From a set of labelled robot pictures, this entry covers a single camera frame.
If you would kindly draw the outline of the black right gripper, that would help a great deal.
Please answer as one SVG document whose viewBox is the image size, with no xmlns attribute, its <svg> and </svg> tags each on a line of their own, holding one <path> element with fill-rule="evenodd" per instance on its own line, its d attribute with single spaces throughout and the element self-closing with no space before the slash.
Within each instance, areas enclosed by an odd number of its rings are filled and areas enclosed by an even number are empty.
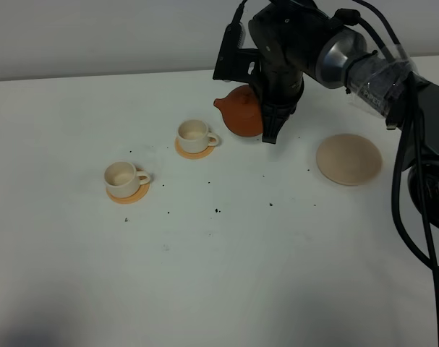
<svg viewBox="0 0 439 347">
<path fill-rule="evenodd" d="M 287 61 L 265 58 L 256 48 L 240 48 L 237 53 L 242 82 L 251 87 L 261 107 L 262 142 L 276 144 L 304 92 L 303 73 Z"/>
</svg>

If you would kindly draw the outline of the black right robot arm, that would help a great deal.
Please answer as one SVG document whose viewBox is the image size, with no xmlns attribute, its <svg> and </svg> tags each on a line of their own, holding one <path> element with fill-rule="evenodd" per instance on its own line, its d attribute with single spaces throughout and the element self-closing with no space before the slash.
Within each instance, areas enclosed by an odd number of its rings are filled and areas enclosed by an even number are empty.
<svg viewBox="0 0 439 347">
<path fill-rule="evenodd" d="M 344 87 L 405 136 L 398 151 L 416 209 L 439 228 L 439 86 L 419 76 L 400 43 L 388 48 L 354 9 L 333 16 L 313 1 L 272 1 L 248 24 L 263 141 L 275 143 L 302 96 L 304 76 Z"/>
</svg>

